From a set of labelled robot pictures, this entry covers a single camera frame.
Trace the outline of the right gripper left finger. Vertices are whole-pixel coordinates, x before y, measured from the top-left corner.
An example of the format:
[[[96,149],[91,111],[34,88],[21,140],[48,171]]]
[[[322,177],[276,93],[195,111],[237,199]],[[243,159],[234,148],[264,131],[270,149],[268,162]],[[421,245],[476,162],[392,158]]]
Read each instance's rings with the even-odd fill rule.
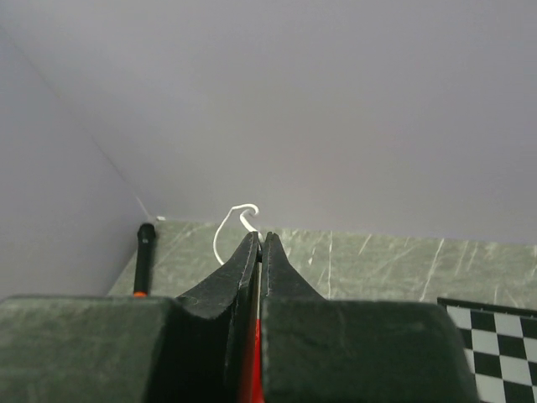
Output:
[[[247,234],[177,297],[3,300],[2,401],[250,401],[258,249]]]

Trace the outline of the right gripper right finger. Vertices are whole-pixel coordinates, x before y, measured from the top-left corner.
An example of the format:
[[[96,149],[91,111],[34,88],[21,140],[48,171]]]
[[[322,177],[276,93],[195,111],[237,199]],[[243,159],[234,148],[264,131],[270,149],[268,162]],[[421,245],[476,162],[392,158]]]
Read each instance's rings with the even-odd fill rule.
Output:
[[[264,241],[260,360],[267,402],[475,402],[461,335],[446,310],[414,301],[321,296]]]

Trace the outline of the red three-compartment tray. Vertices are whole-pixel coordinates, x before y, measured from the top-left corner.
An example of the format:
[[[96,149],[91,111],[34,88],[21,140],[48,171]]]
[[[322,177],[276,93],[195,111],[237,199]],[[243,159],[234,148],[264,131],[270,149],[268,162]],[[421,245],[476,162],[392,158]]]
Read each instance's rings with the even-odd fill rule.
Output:
[[[248,330],[242,360],[237,402],[264,402],[261,386],[261,330],[259,319],[260,269],[253,273],[253,299],[249,307]]]

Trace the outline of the black orange-tipped marker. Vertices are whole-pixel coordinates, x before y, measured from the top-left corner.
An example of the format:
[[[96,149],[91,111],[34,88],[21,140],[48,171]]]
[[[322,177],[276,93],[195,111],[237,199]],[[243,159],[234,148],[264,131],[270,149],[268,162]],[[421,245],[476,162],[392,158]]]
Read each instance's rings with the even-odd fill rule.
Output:
[[[133,296],[145,297],[150,293],[152,268],[157,233],[150,222],[142,224],[137,233],[138,250],[133,282]]]

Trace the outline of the black white chessboard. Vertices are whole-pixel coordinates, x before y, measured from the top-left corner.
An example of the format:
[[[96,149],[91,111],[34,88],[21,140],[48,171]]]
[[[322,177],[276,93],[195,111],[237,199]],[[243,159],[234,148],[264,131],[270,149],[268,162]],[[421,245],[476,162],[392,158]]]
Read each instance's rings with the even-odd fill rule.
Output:
[[[459,329],[482,402],[536,402],[536,311],[438,298]]]

